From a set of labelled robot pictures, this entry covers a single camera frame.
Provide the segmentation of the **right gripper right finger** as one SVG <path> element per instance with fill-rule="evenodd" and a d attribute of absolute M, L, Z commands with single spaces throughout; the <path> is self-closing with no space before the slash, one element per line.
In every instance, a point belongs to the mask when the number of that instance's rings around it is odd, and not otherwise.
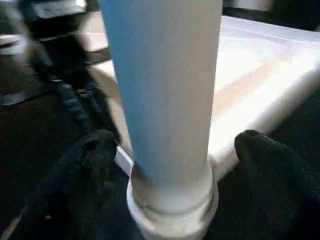
<path fill-rule="evenodd" d="M 290 147 L 255 130 L 234 139 L 268 232 L 275 240 L 320 238 L 320 172 Z"/>

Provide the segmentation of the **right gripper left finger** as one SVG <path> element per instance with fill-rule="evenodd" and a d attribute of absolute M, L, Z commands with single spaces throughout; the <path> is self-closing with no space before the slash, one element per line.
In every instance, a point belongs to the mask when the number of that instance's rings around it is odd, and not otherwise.
<path fill-rule="evenodd" d="M 117 142 L 100 129 L 81 138 L 29 194 L 2 240 L 102 240 L 99 214 L 112 188 Z"/>

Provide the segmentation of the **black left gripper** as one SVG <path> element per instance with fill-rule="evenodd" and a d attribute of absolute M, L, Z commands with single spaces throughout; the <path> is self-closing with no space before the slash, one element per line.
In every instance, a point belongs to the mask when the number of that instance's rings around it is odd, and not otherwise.
<path fill-rule="evenodd" d="M 44 82 L 57 82 L 56 91 L 72 118 L 84 130 L 91 121 L 73 87 L 61 80 L 110 60 L 109 47 L 86 50 L 80 28 L 100 9 L 97 0 L 26 0 L 24 23 L 33 41 L 33 67 Z"/>

